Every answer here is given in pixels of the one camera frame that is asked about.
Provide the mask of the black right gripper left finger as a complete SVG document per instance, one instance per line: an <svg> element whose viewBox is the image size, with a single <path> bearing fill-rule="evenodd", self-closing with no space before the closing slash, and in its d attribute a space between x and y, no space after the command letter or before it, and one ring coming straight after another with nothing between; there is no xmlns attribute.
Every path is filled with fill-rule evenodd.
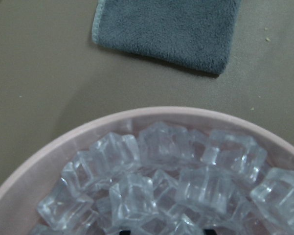
<svg viewBox="0 0 294 235"><path fill-rule="evenodd" d="M119 235L131 235L131 231L130 230L122 230L119 232Z"/></svg>

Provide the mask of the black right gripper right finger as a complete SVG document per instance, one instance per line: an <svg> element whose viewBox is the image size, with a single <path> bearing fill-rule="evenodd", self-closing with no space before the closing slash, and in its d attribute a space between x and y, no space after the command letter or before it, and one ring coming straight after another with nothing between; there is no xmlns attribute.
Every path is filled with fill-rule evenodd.
<svg viewBox="0 0 294 235"><path fill-rule="evenodd" d="M205 235L217 235L214 229L204 229L203 232Z"/></svg>

